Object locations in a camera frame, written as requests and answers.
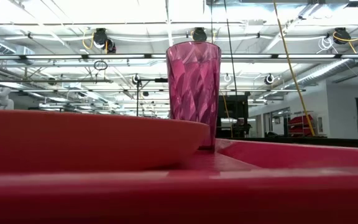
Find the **ceiling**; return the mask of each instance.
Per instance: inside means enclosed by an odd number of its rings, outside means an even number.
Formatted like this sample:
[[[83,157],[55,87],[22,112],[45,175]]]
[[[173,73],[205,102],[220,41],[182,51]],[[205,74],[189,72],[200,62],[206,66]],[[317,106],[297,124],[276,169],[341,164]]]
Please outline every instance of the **ceiling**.
[[[164,54],[172,44],[191,41],[189,34],[195,27],[204,27],[209,37],[207,41],[211,42],[213,33],[214,44],[221,48],[223,54],[284,53],[282,41],[278,39],[274,42],[274,37],[279,34],[279,28],[272,4],[259,4],[258,1],[252,4],[239,4],[238,1],[230,0],[226,13],[222,2],[217,1],[211,8],[211,4],[206,4],[205,0],[2,0],[0,1],[0,40],[6,44],[28,47],[34,51],[34,54],[103,54],[104,52],[96,47],[86,49],[82,38],[90,37],[96,28],[106,28],[108,36],[117,47],[117,54]],[[331,50],[321,50],[319,43],[322,37],[332,34],[335,27],[345,27],[353,38],[358,37],[358,8],[345,7],[347,1],[328,1],[330,4],[322,5],[304,20],[296,18],[306,7],[307,1],[279,2],[278,14],[282,24],[288,28],[285,38],[291,54],[317,52],[331,54]],[[85,45],[91,45],[90,39],[85,40]],[[348,45],[333,44],[333,46],[338,52],[350,49]],[[82,83],[81,88],[131,89],[134,88],[134,85],[131,85],[134,74],[138,74],[141,78],[167,77],[165,60],[132,59],[131,66],[127,66],[126,60],[106,61],[113,65],[107,68],[105,74],[99,74],[99,78],[106,76],[114,82]],[[0,67],[21,77],[25,75],[27,69],[27,73],[34,73],[32,77],[34,79],[46,80],[55,77],[73,79],[73,83],[76,83],[76,80],[89,78],[90,73],[84,61],[55,60],[55,62],[65,63],[67,66],[43,67],[38,70],[40,67],[31,65],[27,68],[18,65],[4,67],[4,63],[0,62]],[[53,63],[53,61],[35,60],[34,64],[37,63]],[[316,66],[317,63],[292,65],[297,74]],[[274,85],[285,84],[291,79],[286,61],[236,62],[234,73],[238,88],[272,88],[273,86],[264,84],[264,77],[269,73],[280,77],[280,79],[276,78]],[[220,87],[234,88],[232,79],[229,82],[225,81],[226,74],[233,75],[230,61],[221,64]],[[65,89],[61,83],[57,86],[39,83],[37,87]],[[150,82],[144,88],[168,88],[168,86],[167,83]],[[117,105],[135,102],[128,94],[123,93],[98,93],[98,95]],[[253,93],[251,98],[257,98],[259,95],[260,93]],[[89,98],[78,98],[75,93],[70,93],[70,97],[71,100],[77,99],[80,102],[85,102]],[[141,98],[168,99],[168,92],[150,93],[149,96],[141,96]],[[159,114],[164,117],[168,108],[161,111],[163,113]]]

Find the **exposed ceiling beam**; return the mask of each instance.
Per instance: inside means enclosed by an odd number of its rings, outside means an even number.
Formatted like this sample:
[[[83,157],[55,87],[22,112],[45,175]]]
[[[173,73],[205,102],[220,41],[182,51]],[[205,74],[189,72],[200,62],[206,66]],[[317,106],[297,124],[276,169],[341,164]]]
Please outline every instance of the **exposed ceiling beam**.
[[[19,9],[21,9],[22,11],[24,11],[25,13],[27,13],[29,16],[33,17],[34,20],[36,21],[36,23],[44,28],[52,37],[54,37],[55,39],[57,39],[60,43],[62,43],[67,49],[70,49],[72,52],[78,54],[79,52],[75,51],[74,49],[72,49],[70,47],[70,45],[65,42],[64,40],[62,40],[58,35],[56,35],[54,32],[52,32],[49,28],[47,28],[45,26],[45,24],[43,24],[40,19],[38,19],[37,17],[35,17],[33,14],[31,14],[29,11],[27,11],[24,7],[24,5],[21,2],[16,2],[15,0],[9,0],[9,2],[11,2],[14,6],[18,7]]]

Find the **power cord reel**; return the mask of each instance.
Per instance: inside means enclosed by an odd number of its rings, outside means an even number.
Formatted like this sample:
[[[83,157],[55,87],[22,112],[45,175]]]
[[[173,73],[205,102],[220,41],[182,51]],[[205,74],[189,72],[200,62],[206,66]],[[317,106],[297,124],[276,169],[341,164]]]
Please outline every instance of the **power cord reel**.
[[[116,53],[116,43],[112,41],[112,39],[109,39],[106,34],[105,28],[97,28],[96,32],[93,36],[93,43],[94,46],[106,50],[107,47],[107,54],[115,54]]]
[[[351,35],[348,32],[346,32],[345,27],[335,28],[335,35],[333,35],[333,40],[334,40],[335,44],[346,44],[347,43],[347,41],[339,40],[337,38],[344,39],[344,40],[352,39]]]
[[[138,80],[139,80],[139,76],[137,74],[132,76],[132,84],[137,85]]]
[[[206,41],[207,38],[205,30],[202,27],[196,27],[191,36],[194,41]]]
[[[273,82],[274,82],[274,76],[273,76],[271,73],[269,73],[269,74],[265,77],[264,82],[265,82],[266,85],[271,85],[271,84],[273,84]]]

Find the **hanging cord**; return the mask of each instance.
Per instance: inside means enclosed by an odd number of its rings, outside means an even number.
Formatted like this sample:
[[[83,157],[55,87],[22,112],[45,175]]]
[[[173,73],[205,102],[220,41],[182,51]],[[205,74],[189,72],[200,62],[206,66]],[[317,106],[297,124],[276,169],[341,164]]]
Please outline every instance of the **hanging cord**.
[[[226,98],[223,95],[223,92],[221,92],[222,96],[223,96],[223,102],[224,102],[224,109],[226,110],[226,114],[227,114],[227,118],[229,119],[230,122],[230,116],[229,116],[229,111],[227,110],[227,104],[226,104]],[[233,122],[230,122],[230,131],[231,131],[231,137],[233,138]]]
[[[296,81],[296,77],[295,77],[295,74],[294,74],[293,69],[292,69],[291,59],[290,59],[290,56],[289,56],[289,53],[288,53],[287,44],[285,43],[283,29],[281,27],[280,19],[278,18],[276,0],[273,0],[273,5],[274,5],[274,11],[276,12],[278,28],[280,28],[281,38],[283,40],[284,50],[285,50],[285,54],[287,55],[288,66],[290,67],[292,79],[293,79],[293,82],[295,83],[296,90],[298,91],[299,98],[301,100],[303,111],[305,112],[306,119],[308,120],[308,125],[309,125],[310,131],[311,131],[311,135],[314,136],[314,129],[313,129],[312,125],[311,125],[311,121],[309,119],[308,111],[306,110],[305,102],[303,101],[302,93],[301,93],[301,91],[299,89],[298,82]]]
[[[226,0],[224,0],[224,11],[226,12],[226,24],[227,24],[227,34],[229,35],[229,45],[230,45],[230,58],[231,58],[231,65],[232,65],[232,69],[233,69],[233,80],[234,80],[234,91],[236,93],[236,105],[235,105],[235,109],[236,109],[236,112],[234,113],[235,115],[235,119],[238,120],[238,115],[237,115],[237,112],[238,112],[238,105],[237,105],[237,102],[238,102],[238,97],[237,97],[237,82],[236,82],[236,73],[234,71],[234,60],[233,60],[233,50],[232,50],[232,47],[231,47],[231,36],[230,36],[230,27],[229,27],[229,18],[227,16],[227,7],[226,7]]]
[[[82,45],[84,45],[84,47],[88,50],[91,50],[92,46],[93,46],[93,38],[94,38],[94,32],[92,33],[92,39],[91,39],[91,46],[88,47],[86,44],[85,44],[85,39],[82,39]]]

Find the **white wall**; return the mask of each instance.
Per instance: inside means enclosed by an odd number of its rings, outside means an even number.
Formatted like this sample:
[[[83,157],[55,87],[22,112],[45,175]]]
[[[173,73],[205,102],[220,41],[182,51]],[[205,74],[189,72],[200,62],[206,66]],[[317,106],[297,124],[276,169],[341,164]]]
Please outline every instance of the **white wall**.
[[[305,92],[302,92],[303,100],[308,111],[313,111],[312,116],[315,121],[317,117],[323,118],[323,130],[324,133],[329,137],[329,114],[328,114],[328,98],[327,98],[327,88],[326,82],[321,81],[316,86],[309,86]],[[257,116],[259,114],[269,113],[275,110],[280,110],[289,107],[291,113],[303,111],[301,101],[299,99],[298,93],[289,93],[284,97],[283,101],[271,101],[267,102],[268,105],[256,106],[249,109],[249,116]],[[277,133],[276,129],[282,134],[283,132],[283,120],[280,121],[280,124],[273,123],[273,131]]]
[[[332,84],[327,91],[330,137],[358,139],[358,86]]]

